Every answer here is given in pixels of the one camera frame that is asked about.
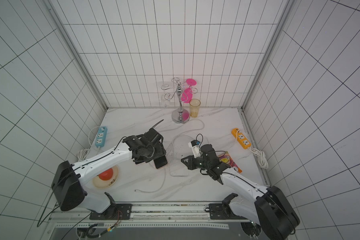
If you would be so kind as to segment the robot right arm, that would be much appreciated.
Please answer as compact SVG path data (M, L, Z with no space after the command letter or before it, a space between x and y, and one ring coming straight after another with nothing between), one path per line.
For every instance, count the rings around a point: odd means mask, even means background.
M189 143L192 155L181 159L188 170L199 169L221 185L234 192L223 200L226 212L244 217L259 225L271 240L285 240L295 234L300 219L276 186L261 186L239 174L229 164L222 162L211 144Z

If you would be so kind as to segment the phone pink case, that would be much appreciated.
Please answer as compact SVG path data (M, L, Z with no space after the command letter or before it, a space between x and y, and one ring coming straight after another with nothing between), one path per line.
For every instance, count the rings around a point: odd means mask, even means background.
M162 156L162 157L154 159L154 164L155 164L156 169L165 167L168 164L166 156Z

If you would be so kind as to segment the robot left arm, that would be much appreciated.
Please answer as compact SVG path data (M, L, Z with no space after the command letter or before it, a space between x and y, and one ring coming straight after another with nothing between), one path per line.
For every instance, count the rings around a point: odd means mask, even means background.
M90 159L59 164L51 189L61 211L79 207L99 214L105 212L113 199L107 193L100 194L89 189L87 184L125 161L132 160L137 164L154 161L166 165L163 140L163 136L151 128L142 135L123 137L116 146Z

